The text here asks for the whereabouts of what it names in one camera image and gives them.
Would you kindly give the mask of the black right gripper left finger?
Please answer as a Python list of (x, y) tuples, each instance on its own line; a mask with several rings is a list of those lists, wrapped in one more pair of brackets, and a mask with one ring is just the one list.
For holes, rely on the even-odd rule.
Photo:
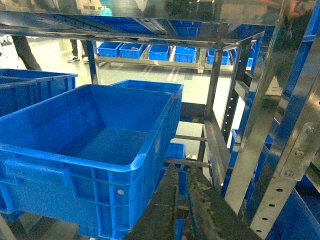
[(125, 236), (126, 240), (173, 240), (179, 200), (179, 173), (174, 164), (165, 171), (147, 208)]

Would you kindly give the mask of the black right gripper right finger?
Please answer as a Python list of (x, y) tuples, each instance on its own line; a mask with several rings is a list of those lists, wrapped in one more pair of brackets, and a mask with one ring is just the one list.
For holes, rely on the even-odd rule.
[(259, 240), (220, 196), (199, 167), (187, 169), (192, 234), (195, 240)]

